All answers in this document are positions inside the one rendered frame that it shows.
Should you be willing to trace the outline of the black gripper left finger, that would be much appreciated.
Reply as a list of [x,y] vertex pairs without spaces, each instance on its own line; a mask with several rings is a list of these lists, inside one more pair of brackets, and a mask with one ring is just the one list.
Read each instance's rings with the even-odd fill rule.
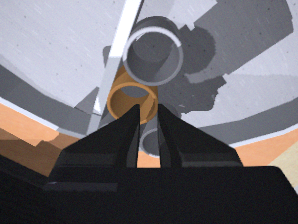
[[140,104],[135,104],[120,118],[62,149],[54,167],[60,164],[137,167],[139,141]]

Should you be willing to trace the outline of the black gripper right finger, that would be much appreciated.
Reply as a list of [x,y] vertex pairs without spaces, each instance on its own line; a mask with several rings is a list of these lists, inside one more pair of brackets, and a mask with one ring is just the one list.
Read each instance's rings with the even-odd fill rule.
[[157,126],[160,167],[171,167],[171,158],[172,167],[244,166],[233,147],[176,117],[163,104],[158,104]]

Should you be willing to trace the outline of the grey metal bushing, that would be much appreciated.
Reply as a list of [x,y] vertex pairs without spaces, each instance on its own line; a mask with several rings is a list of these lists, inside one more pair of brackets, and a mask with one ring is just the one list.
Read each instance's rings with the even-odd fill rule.
[[[177,110],[172,105],[163,102],[158,102],[158,104],[163,104],[169,111],[179,118]],[[142,151],[155,158],[159,158],[157,113],[150,121],[141,124],[140,133],[140,147]]]
[[[132,42],[148,32],[163,33],[173,40],[170,54],[159,62],[144,61],[133,49]],[[146,86],[160,86],[173,80],[180,72],[183,61],[184,51],[176,32],[170,23],[159,17],[147,17],[137,22],[123,50],[123,63],[127,73],[135,81]]]
[[102,128],[103,126],[105,126],[105,125],[107,125],[111,122],[113,122],[114,120],[116,120],[116,119],[110,114],[110,112],[107,108],[107,105],[106,105],[105,109],[104,109],[104,112],[103,112],[103,115],[101,117],[98,129]]

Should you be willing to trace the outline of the bronze bushing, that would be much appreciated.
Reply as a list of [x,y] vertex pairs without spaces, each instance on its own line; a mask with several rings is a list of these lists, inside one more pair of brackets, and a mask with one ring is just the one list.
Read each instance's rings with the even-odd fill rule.
[[[120,89],[126,86],[143,88],[148,91],[149,94],[140,98],[130,97]],[[158,111],[158,87],[138,83],[127,73],[125,67],[122,66],[116,73],[107,98],[108,110],[115,119],[118,119],[135,104],[140,104],[140,124],[150,121]]]

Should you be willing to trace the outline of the grey round turntable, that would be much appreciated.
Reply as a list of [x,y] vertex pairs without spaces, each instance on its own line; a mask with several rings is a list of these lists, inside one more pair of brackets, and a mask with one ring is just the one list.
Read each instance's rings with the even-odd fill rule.
[[147,17],[170,23],[184,49],[178,75],[157,86],[180,119],[233,148],[298,128],[298,0],[0,0],[0,103],[91,134]]

